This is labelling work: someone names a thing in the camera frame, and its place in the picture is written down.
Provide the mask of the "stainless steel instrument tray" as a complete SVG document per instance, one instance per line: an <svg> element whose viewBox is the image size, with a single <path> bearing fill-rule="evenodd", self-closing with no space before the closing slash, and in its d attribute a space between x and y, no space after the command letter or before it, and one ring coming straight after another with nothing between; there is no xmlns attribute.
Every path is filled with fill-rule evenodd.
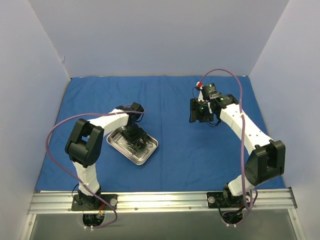
<svg viewBox="0 0 320 240"><path fill-rule="evenodd" d="M111 132L107 138L106 141L108 144L110 144L113 148L115 148L118 152L118 146L116 145L115 142L122 142L122 143L129 143L128 141L125 140L125 138L122 136L122 129L123 127L120 127L113 132ZM153 152L157 149L159 143L158 141L150 136L149 134L146 135L146 143L152 143L153 147L150 148L149 153L144 154L142 151L139 151L137 149L136 143L132 144L137 150L137 154L129 154L128 152L120 152L122 155L124 155L126 158L128 158L130 161L135 163L136 165L143 165L147 159L153 154Z"/></svg>

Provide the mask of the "steel surgical scissors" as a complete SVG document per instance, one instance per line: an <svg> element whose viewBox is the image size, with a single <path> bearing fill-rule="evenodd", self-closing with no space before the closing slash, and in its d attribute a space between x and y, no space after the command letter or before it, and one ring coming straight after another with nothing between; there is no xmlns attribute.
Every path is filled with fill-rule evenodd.
<svg viewBox="0 0 320 240"><path fill-rule="evenodd" d="M147 154L149 153L150 149L153 147L153 144L151 142L139 141L136 143L136 147L140 152Z"/></svg>

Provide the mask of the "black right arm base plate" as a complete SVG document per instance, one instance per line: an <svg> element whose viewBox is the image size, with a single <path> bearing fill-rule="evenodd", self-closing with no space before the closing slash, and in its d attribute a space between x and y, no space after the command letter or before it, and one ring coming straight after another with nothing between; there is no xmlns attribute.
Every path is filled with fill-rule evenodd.
<svg viewBox="0 0 320 240"><path fill-rule="evenodd" d="M245 206L242 195L233 196L228 190L207 192L206 201L209 209L242 208Z"/></svg>

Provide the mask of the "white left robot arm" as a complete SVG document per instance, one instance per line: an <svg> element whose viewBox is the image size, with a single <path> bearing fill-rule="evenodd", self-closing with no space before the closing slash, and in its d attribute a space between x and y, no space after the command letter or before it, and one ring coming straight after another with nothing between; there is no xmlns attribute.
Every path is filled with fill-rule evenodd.
<svg viewBox="0 0 320 240"><path fill-rule="evenodd" d="M147 133L137 125L144 108L133 102L130 107L118 106L111 112L94 119L78 119L65 146L65 152L75 166L79 178L79 193L83 204L90 210L100 206L100 184L97 179L96 161L101 154L106 134L121 129L121 135L136 152L146 143Z"/></svg>

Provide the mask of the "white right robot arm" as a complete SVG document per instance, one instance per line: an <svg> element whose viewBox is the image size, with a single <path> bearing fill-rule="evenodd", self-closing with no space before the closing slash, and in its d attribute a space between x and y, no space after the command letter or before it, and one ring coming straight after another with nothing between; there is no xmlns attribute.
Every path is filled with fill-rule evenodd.
<svg viewBox="0 0 320 240"><path fill-rule="evenodd" d="M285 144L273 140L244 113L240 103L231 94L218 96L210 101L190 100L189 122L211 124L216 118L224 122L241 140L241 150L247 151L249 158L241 164L241 174L227 183L222 193L223 203L234 206L240 196L255 187L283 175L285 171Z"/></svg>

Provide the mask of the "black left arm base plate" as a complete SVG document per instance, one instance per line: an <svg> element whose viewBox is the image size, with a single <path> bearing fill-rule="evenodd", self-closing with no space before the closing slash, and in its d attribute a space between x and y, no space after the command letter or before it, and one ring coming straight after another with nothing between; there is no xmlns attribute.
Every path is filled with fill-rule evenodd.
<svg viewBox="0 0 320 240"><path fill-rule="evenodd" d="M99 197L108 203L104 206L103 210L111 210L111 207L113 207L115 210L117 209L117 204L118 204L117 194L101 193L99 194ZM101 201L100 199L97 199L94 196L86 196L82 193L80 195L75 194L73 196L71 210L72 211L99 210L103 204L104 204L103 201Z"/></svg>

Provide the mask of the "blue surgical drape cloth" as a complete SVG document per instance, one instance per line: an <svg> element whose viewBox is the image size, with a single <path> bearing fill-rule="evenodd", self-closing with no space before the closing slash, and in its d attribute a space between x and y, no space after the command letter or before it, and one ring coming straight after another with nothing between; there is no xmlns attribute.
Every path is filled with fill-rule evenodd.
<svg viewBox="0 0 320 240"><path fill-rule="evenodd" d="M104 142L96 162L104 192L218 191L241 173L241 142L225 123L190 123L190 99L199 76L128 76L72 78L36 184L38 191L70 191L76 169L65 153L74 116L91 119L120 105L141 104L140 122L158 141L155 152L136 165Z"/></svg>

